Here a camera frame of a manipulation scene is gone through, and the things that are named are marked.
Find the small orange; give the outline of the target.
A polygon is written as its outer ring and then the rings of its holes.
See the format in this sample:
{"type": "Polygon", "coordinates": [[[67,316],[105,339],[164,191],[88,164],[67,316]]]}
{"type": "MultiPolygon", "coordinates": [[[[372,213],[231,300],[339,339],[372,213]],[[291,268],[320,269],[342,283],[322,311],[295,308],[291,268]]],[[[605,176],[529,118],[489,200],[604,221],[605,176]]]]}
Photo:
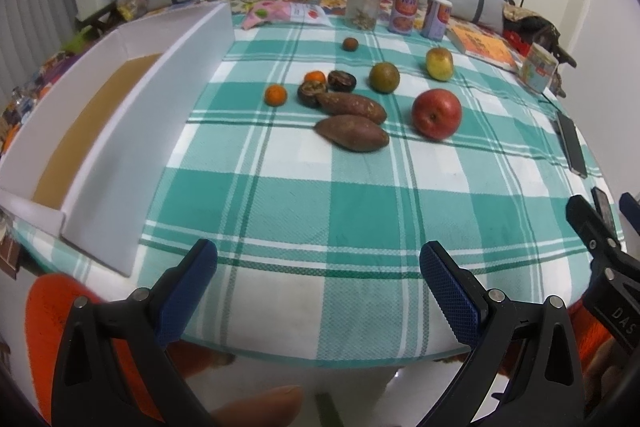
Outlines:
{"type": "Polygon", "coordinates": [[[282,106],[288,101],[288,91],[280,84],[272,84],[264,93],[264,102],[271,107],[282,106]]]}
{"type": "Polygon", "coordinates": [[[307,72],[304,76],[304,81],[326,82],[326,74],[321,70],[313,70],[312,72],[307,72]]]}

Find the clear jar black lid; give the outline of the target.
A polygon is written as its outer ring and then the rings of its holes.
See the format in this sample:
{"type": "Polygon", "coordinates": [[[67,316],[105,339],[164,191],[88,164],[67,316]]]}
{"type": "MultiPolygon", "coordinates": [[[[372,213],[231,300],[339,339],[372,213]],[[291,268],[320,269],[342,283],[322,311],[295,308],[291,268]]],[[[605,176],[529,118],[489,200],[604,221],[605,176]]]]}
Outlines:
{"type": "Polygon", "coordinates": [[[381,0],[347,0],[345,22],[349,27],[373,30],[378,21],[381,0]]]}

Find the orange labelled can left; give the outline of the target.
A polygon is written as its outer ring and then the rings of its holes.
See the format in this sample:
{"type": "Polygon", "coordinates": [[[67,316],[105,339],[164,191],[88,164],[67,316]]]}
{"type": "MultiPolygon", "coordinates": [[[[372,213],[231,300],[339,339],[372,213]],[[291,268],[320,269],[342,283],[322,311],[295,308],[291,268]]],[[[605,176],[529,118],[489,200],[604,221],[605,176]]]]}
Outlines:
{"type": "Polygon", "coordinates": [[[398,35],[410,35],[420,0],[393,0],[387,29],[398,35]]]}

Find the green brown round fruit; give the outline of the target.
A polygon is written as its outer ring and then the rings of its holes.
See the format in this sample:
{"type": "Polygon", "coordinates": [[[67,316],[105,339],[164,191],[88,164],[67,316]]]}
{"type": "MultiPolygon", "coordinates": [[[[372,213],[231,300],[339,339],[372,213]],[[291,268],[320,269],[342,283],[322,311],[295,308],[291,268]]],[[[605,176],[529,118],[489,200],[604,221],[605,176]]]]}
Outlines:
{"type": "Polygon", "coordinates": [[[378,93],[393,93],[398,88],[399,83],[399,70],[390,62],[375,64],[369,72],[370,87],[378,93]]]}

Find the pink snack packet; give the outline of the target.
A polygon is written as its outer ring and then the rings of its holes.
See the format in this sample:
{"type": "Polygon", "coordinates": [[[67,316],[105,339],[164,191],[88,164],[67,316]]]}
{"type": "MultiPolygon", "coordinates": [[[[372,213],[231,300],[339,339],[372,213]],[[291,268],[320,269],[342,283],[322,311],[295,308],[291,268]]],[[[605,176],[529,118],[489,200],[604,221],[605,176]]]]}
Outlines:
{"type": "Polygon", "coordinates": [[[292,23],[332,27],[332,22],[320,5],[289,1],[262,1],[254,4],[242,21],[241,28],[272,23],[292,23]]]}

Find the clear jar printed label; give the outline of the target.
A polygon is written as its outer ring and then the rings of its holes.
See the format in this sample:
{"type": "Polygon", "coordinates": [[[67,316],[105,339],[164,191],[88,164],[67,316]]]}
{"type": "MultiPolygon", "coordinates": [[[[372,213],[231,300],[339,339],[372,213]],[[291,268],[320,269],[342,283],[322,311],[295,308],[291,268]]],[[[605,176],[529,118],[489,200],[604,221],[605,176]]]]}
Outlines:
{"type": "Polygon", "coordinates": [[[518,80],[532,92],[543,94],[558,68],[555,56],[538,43],[533,43],[518,72],[518,80]]]}

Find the red apple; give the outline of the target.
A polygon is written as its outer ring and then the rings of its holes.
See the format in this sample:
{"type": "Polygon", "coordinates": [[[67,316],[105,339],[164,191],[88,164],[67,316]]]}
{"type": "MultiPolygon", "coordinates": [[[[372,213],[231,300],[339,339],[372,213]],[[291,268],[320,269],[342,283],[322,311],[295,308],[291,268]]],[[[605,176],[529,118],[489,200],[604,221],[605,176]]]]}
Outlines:
{"type": "Polygon", "coordinates": [[[460,127],[462,105],[459,99],[446,89],[428,90],[413,101],[411,120],[416,131],[427,139],[446,140],[460,127]]]}

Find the small dark brown fruit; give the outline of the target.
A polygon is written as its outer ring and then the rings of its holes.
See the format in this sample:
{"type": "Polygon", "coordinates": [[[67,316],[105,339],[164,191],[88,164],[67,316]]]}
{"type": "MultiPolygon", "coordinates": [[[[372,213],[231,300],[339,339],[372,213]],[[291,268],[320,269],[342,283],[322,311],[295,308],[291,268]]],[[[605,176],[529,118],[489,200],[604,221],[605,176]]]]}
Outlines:
{"type": "Polygon", "coordinates": [[[342,43],[342,48],[347,52],[355,52],[358,49],[359,42],[356,38],[345,38],[342,43]]]}

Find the plastic bag of snacks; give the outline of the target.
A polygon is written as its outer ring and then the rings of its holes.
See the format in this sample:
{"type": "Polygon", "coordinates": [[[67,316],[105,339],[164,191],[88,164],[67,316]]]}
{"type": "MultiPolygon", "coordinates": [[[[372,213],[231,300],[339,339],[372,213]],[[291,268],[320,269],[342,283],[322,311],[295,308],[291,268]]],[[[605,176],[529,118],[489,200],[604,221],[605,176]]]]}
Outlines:
{"type": "Polygon", "coordinates": [[[116,0],[116,9],[125,22],[131,22],[148,12],[146,0],[116,0]]]}

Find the dark bag on sofa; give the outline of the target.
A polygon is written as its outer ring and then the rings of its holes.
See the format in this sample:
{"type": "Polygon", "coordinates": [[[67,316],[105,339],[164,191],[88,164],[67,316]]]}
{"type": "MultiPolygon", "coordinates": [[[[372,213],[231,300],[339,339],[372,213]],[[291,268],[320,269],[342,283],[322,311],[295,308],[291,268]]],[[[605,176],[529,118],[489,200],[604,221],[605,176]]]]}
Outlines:
{"type": "Polygon", "coordinates": [[[507,3],[503,7],[503,37],[521,56],[525,56],[532,44],[537,43],[550,52],[560,65],[577,67],[574,57],[561,46],[558,28],[537,12],[507,3]]]}

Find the green white plaid tablecloth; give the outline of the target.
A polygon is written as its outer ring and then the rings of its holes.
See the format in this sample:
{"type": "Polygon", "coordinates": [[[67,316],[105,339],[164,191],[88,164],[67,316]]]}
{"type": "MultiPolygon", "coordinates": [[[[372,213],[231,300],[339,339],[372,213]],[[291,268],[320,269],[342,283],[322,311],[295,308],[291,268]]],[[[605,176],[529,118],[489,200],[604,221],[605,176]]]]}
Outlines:
{"type": "Polygon", "coordinates": [[[461,126],[448,140],[428,141],[410,109],[434,86],[423,66],[430,43],[378,28],[359,34],[348,53],[347,34],[341,20],[236,32],[171,153],[130,277],[24,223],[15,235],[43,269],[108,300],[153,284],[198,239],[210,239],[219,265],[186,339],[315,366],[459,350],[420,274],[429,241],[514,300],[582,297],[591,258],[565,206],[605,181],[594,160],[587,176],[568,167],[555,99],[457,55],[447,89],[462,104],[461,126]],[[347,70],[368,94],[378,62],[396,65],[401,80],[380,98],[390,142],[374,153],[321,138],[320,113],[295,98],[279,108],[262,99],[272,84],[295,92],[314,69],[347,70]]]}

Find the floral sofa cover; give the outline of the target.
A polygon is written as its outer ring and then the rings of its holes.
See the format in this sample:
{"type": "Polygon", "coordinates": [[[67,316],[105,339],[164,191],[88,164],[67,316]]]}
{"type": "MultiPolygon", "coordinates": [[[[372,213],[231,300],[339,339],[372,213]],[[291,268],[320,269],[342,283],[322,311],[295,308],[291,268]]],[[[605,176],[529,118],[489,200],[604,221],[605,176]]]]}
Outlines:
{"type": "MultiPolygon", "coordinates": [[[[157,9],[150,9],[148,14],[156,14],[162,11],[167,11],[170,9],[183,8],[184,6],[197,4],[198,2],[202,2],[203,0],[191,0],[191,1],[183,1],[178,4],[166,4],[157,9]]],[[[263,1],[279,1],[279,0],[224,0],[230,1],[231,3],[231,11],[232,14],[246,14],[246,12],[253,6],[253,4],[263,1]]],[[[343,16],[346,10],[347,0],[283,0],[283,1],[291,1],[295,3],[309,3],[321,5],[324,12],[328,15],[337,15],[343,16]]],[[[382,0],[380,12],[378,12],[378,20],[383,24],[383,26],[388,26],[388,19],[390,18],[390,11],[392,10],[392,0],[382,0]]],[[[426,17],[426,9],[418,9],[416,13],[416,18],[413,22],[413,29],[418,35],[422,31],[424,20],[426,17]]],[[[470,28],[470,30],[474,30],[476,32],[481,32],[484,35],[496,36],[495,34],[488,28],[483,26],[477,26],[470,22],[466,22],[465,20],[459,20],[455,17],[450,17],[449,26],[460,26],[465,28],[470,28]]],[[[500,36],[502,40],[504,40],[512,49],[514,49],[518,54],[524,57],[529,49],[530,42],[524,40],[524,37],[518,34],[514,30],[505,29],[503,34],[500,36]]]]}

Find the sweet potato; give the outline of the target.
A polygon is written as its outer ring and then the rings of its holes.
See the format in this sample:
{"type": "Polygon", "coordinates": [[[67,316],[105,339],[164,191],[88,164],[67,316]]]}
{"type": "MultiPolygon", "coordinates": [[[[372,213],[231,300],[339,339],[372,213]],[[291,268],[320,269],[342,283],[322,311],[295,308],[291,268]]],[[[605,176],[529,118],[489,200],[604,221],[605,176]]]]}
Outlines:
{"type": "Polygon", "coordinates": [[[327,114],[360,116],[383,124],[387,119],[384,107],[378,102],[359,94],[346,92],[324,92],[316,96],[316,100],[327,114]]]}
{"type": "Polygon", "coordinates": [[[322,138],[352,152],[375,152],[390,143],[390,137],[378,124],[355,115],[324,118],[314,125],[314,131],[322,138]]]}

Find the white cardboard box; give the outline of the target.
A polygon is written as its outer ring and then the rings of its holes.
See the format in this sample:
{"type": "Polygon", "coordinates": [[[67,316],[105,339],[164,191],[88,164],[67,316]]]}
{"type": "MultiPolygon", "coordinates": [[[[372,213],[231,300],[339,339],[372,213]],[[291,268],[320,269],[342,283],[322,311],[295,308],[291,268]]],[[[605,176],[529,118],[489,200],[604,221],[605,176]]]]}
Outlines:
{"type": "Polygon", "coordinates": [[[130,275],[160,176],[233,41],[224,1],[110,32],[48,91],[2,156],[2,210],[130,275]]]}

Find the yellow pear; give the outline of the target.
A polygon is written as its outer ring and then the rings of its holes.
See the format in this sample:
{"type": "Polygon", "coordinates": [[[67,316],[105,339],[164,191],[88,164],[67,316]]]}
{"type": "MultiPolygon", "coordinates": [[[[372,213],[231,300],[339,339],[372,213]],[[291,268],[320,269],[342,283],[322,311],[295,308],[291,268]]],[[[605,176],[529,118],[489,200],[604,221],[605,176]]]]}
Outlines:
{"type": "Polygon", "coordinates": [[[448,81],[454,75],[454,59],[445,48],[431,48],[425,57],[427,74],[438,81],[448,81]]]}

